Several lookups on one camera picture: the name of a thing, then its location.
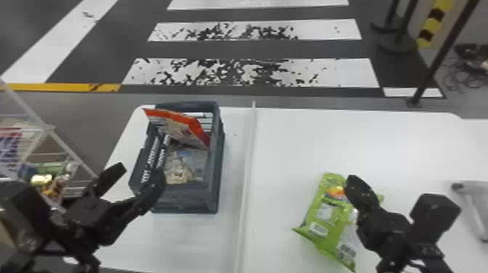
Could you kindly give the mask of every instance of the chip bag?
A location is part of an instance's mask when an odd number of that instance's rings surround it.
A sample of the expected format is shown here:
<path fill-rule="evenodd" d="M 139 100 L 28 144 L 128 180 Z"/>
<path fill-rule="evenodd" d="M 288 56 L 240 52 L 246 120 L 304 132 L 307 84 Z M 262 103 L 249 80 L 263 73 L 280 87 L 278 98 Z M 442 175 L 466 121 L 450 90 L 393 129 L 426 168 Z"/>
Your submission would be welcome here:
<path fill-rule="evenodd" d="M 293 231 L 311 240 L 321 254 L 355 272 L 360 246 L 355 227 L 358 211 L 347 200 L 345 186 L 342 175 L 324 174 L 303 223 Z"/>

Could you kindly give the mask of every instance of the road marking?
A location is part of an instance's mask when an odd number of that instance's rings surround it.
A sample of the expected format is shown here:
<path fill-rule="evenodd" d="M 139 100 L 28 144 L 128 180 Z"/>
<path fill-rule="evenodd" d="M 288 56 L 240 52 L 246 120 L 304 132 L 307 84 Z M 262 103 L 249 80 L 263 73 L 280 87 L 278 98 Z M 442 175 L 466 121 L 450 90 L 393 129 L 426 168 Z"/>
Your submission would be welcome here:
<path fill-rule="evenodd" d="M 416 87 L 412 88 L 383 88 L 385 96 L 387 97 L 411 97 L 417 91 Z M 427 88 L 426 92 L 423 93 L 422 97 L 434 98 L 434 97 L 444 97 L 438 88 Z"/>
<path fill-rule="evenodd" d="M 8 83 L 15 91 L 49 92 L 117 92 L 121 85 L 115 83 Z"/>
<path fill-rule="evenodd" d="M 149 41 L 361 40 L 354 19 L 158 23 Z"/>
<path fill-rule="evenodd" d="M 168 9 L 253 9 L 347 6 L 348 0 L 173 0 Z"/>
<path fill-rule="evenodd" d="M 83 0 L 0 77 L 10 83 L 44 83 L 117 0 Z"/>
<path fill-rule="evenodd" d="M 369 59 L 137 58 L 123 83 L 167 86 L 379 87 Z"/>

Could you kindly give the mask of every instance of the metal rack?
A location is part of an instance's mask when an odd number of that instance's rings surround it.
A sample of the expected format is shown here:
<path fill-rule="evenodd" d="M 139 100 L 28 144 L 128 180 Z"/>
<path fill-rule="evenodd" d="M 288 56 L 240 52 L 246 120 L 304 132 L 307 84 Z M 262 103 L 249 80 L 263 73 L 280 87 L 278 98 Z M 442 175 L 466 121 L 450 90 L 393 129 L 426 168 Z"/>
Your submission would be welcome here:
<path fill-rule="evenodd" d="M 0 183 L 25 181 L 42 170 L 68 178 L 62 191 L 65 197 L 76 196 L 97 177 L 58 137 L 54 127 L 0 79 Z"/>

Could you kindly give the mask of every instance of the black pole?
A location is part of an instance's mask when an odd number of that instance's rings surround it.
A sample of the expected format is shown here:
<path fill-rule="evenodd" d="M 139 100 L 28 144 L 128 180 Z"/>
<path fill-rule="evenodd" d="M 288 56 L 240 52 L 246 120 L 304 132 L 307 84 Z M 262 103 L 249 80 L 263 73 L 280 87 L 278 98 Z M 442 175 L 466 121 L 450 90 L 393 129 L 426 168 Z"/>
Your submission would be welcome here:
<path fill-rule="evenodd" d="M 397 9 L 400 4 L 400 0 L 391 1 L 390 7 L 386 17 L 381 14 L 371 20 L 371 28 L 378 33 L 391 33 L 399 29 L 402 21 L 397 17 Z"/>
<path fill-rule="evenodd" d="M 385 25 L 391 25 L 393 23 L 393 19 L 397 14 L 397 9 L 399 4 L 400 4 L 400 0 L 393 0 L 393 2 L 390 5 L 388 14 L 386 15 Z"/>
<path fill-rule="evenodd" d="M 478 6 L 479 0 L 469 0 L 468 3 L 464 6 L 463 11 L 457 18 L 456 23 L 452 27 L 451 32 L 446 38 L 446 41 L 442 44 L 441 49 L 437 53 L 434 61 L 432 62 L 431 67 L 428 69 L 427 74 L 423 77 L 423 80 L 420 82 L 420 86 L 417 88 L 417 91 L 413 95 L 411 99 L 408 100 L 407 104 L 410 106 L 418 106 L 420 102 L 420 98 L 422 97 L 423 93 L 426 91 L 427 85 L 432 81 L 432 78 L 436 74 L 437 70 L 441 66 L 444 58 L 451 50 L 452 45 L 456 42 L 461 31 L 464 29 L 464 26 L 468 22 L 469 18 L 473 14 L 476 6 Z"/>
<path fill-rule="evenodd" d="M 402 26 L 400 26 L 400 29 L 396 33 L 396 37 L 395 37 L 396 44 L 400 44 L 405 34 L 407 34 L 408 25 L 412 20 L 413 12 L 415 11 L 417 4 L 418 4 L 418 0 L 410 0 L 410 3 L 408 3 L 407 11 L 405 11 L 405 15 L 403 17 Z"/>
<path fill-rule="evenodd" d="M 417 8 L 419 0 L 410 0 L 407 10 L 396 33 L 388 33 L 380 36 L 380 47 L 392 54 L 409 54 L 417 50 L 417 41 L 408 35 L 408 25 L 412 20 L 413 12 Z"/>

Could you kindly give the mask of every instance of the product label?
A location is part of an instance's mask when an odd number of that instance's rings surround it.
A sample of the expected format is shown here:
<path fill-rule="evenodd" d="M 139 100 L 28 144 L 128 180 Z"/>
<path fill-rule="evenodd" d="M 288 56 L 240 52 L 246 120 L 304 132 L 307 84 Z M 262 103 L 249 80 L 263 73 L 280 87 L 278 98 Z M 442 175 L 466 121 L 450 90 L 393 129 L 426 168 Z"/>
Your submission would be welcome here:
<path fill-rule="evenodd" d="M 321 224 L 318 224 L 317 222 L 312 222 L 310 224 L 310 231 L 322 237 L 326 237 L 327 234 L 329 233 L 326 227 L 324 227 Z"/>

